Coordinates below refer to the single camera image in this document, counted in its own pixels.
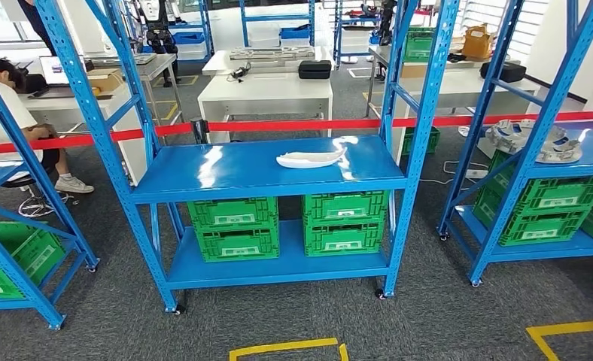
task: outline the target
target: white t-shirt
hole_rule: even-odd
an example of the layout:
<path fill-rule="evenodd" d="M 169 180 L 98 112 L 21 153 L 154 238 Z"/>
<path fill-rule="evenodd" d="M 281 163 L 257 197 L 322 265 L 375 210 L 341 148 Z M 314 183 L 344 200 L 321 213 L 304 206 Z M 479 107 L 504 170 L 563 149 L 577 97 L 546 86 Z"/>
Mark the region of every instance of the white t-shirt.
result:
<path fill-rule="evenodd" d="M 4 99 L 4 103 L 6 104 L 11 114 L 13 114 L 13 118 L 15 118 L 15 121 L 17 122 L 17 125 L 20 127 L 20 129 L 28 128 L 30 126 L 36 126 L 38 124 L 37 121 L 35 121 L 33 116 L 26 109 L 26 107 L 24 107 L 24 104 L 20 100 L 15 90 L 11 89 L 9 86 L 3 83 L 0 83 L 0 96 L 2 97 L 2 99 Z M 2 125 L 0 124 L 0 144 L 10 142 L 11 139 L 8 137 L 8 135 L 4 131 L 4 128 L 2 128 Z M 41 161 L 43 152 L 41 150 L 35 150 L 35 155 Z M 21 159 L 21 155 L 17 152 L 0 154 L 0 162 Z"/>

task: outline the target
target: laptop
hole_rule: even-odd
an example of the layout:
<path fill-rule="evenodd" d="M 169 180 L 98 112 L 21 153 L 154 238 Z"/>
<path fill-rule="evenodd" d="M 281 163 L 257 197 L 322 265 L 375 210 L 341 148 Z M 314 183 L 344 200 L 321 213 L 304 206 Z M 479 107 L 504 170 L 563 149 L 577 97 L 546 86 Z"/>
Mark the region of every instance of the laptop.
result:
<path fill-rule="evenodd" d="M 80 56 L 79 60 L 84 67 L 84 57 Z M 40 99 L 74 98 L 75 95 L 59 58 L 57 56 L 40 56 L 39 62 L 46 80 L 46 87 L 31 94 L 30 97 Z"/>

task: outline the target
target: gray carpet floor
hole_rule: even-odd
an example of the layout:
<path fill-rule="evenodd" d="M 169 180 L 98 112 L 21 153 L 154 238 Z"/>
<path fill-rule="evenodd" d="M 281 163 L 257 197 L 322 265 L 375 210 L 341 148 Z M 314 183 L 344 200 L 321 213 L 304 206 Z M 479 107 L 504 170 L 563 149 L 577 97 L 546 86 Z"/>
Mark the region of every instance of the gray carpet floor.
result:
<path fill-rule="evenodd" d="M 362 117 L 361 93 L 368 80 L 354 79 L 346 69 L 333 74 L 334 117 Z M 208 81 L 198 76 L 193 85 L 182 86 L 187 118 L 199 116 L 196 97 Z M 156 92 L 159 99 L 173 99 L 168 89 Z M 169 105 L 158 106 L 166 111 Z M 172 141 L 189 140 L 177 136 Z M 442 129 L 422 177 L 448 180 L 442 163 L 456 160 L 463 142 L 456 129 Z M 472 288 L 460 248 L 436 236 L 448 187 L 435 183 L 419 187 L 392 299 L 379 301 L 373 295 L 382 280 L 362 278 L 188 290 L 178 294 L 187 313 L 164 314 L 96 150 L 68 153 L 73 173 L 96 187 L 93 194 L 78 196 L 80 203 L 70 209 L 102 261 L 94 275 L 80 270 L 59 300 L 59 310 L 68 315 L 61 331 L 48 330 L 33 310 L 0 311 L 0 359 L 224 360 L 241 347 L 335 337 L 346 344 L 352 361 L 536 360 L 545 357 L 526 327 L 593 320 L 593 258 L 493 264 L 484 273 L 485 283 Z M 15 209 L 22 200 L 18 190 L 0 190 L 1 206 Z M 299 202 L 299 197 L 281 198 L 281 218 L 298 217 Z M 46 220 L 55 222 L 54 217 Z M 162 232 L 169 262 L 175 243 L 164 219 Z M 546 341 L 561 359 L 593 360 L 593 332 L 549 336 Z M 340 355 L 337 346 L 327 346 L 238 359 L 338 360 Z"/>

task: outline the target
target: white sneaker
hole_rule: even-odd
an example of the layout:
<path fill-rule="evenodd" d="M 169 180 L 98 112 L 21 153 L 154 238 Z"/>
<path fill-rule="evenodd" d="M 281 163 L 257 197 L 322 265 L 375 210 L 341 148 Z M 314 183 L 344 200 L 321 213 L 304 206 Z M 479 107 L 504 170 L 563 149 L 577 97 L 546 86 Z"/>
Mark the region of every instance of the white sneaker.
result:
<path fill-rule="evenodd" d="M 86 185 L 77 177 L 70 177 L 68 180 L 59 177 L 55 183 L 55 189 L 66 193 L 91 193 L 95 187 Z"/>

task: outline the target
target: power strip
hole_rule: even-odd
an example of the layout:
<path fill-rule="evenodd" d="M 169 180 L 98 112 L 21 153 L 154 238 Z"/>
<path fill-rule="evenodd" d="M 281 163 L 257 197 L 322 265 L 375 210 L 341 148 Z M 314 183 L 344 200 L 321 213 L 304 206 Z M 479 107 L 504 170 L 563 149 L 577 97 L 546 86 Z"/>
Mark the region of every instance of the power strip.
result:
<path fill-rule="evenodd" d="M 485 169 L 467 169 L 465 177 L 469 179 L 483 179 L 488 173 L 489 171 Z"/>

